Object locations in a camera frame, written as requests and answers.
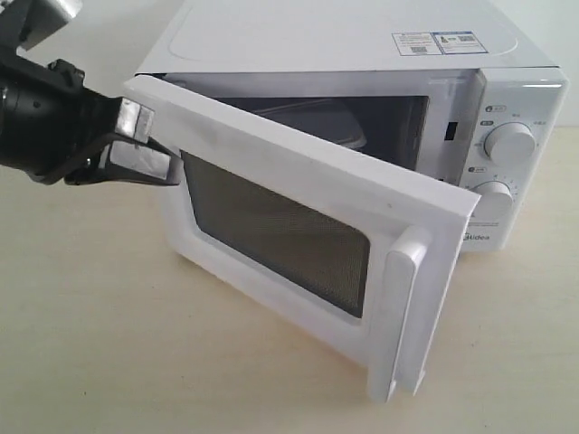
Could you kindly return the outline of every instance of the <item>microwave control panel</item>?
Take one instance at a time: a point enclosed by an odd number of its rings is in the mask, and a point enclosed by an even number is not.
[[[487,69],[477,80],[482,96],[460,187],[480,201],[463,251],[505,245],[567,88],[558,68]]]

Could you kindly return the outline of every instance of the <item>midea logo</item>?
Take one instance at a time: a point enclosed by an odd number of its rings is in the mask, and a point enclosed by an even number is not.
[[[465,241],[488,241],[490,237],[488,235],[472,235],[471,233],[466,233],[464,235]]]

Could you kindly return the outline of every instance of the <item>mesh screen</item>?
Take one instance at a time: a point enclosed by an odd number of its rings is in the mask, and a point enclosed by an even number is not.
[[[201,231],[361,317],[370,241],[360,231],[183,153]]]

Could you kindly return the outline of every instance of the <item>microwave top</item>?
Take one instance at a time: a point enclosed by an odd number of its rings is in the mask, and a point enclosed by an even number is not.
[[[551,66],[487,0],[186,0],[138,73]]]

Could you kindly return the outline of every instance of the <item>table surface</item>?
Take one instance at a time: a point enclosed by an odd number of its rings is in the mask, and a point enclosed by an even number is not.
[[[579,130],[559,129],[508,248],[464,254],[419,393],[172,252],[146,187],[0,170],[0,432],[579,430]]]

